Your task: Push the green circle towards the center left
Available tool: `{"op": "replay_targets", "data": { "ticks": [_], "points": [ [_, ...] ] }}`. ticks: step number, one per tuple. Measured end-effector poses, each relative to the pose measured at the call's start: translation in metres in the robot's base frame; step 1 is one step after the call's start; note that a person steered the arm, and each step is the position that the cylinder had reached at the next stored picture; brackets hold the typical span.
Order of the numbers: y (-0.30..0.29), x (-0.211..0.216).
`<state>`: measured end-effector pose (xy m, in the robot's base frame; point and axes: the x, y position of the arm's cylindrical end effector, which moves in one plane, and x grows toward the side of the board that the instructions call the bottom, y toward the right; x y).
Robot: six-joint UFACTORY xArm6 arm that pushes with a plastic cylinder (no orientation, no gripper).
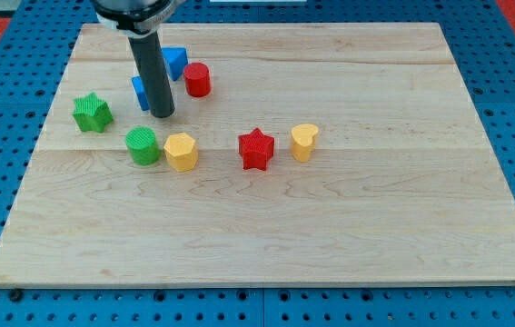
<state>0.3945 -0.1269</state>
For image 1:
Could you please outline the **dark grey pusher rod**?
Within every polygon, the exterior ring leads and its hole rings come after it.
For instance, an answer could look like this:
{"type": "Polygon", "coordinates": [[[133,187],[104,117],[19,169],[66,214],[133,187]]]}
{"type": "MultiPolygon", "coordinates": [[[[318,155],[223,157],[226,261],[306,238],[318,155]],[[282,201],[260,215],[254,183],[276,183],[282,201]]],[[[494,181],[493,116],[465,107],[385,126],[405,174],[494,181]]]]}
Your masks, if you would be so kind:
{"type": "Polygon", "coordinates": [[[174,113],[174,102],[158,34],[130,38],[136,68],[142,80],[151,115],[167,118],[174,113]]]}

